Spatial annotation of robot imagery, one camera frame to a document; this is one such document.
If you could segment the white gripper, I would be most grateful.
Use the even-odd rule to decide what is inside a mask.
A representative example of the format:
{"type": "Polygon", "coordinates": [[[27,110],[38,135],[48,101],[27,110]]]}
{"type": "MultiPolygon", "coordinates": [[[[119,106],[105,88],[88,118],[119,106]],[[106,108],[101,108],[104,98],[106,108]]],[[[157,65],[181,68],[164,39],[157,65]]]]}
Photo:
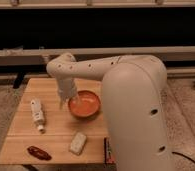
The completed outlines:
{"type": "Polygon", "coordinates": [[[73,104],[79,104],[80,98],[77,94],[77,87],[73,78],[58,79],[58,94],[60,96],[59,109],[61,110],[64,105],[64,100],[70,99],[73,104]]]}

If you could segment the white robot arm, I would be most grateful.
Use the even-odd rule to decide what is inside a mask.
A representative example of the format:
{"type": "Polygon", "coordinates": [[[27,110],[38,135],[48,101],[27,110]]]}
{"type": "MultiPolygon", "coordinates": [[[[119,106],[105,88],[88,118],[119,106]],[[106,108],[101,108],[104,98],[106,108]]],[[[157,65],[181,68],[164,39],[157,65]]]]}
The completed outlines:
{"type": "Polygon", "coordinates": [[[64,53],[46,70],[57,80],[63,101],[77,94],[76,78],[102,83],[102,110],[117,171],[175,171],[161,101],[167,70],[159,58],[123,55],[78,62],[64,53]]]}

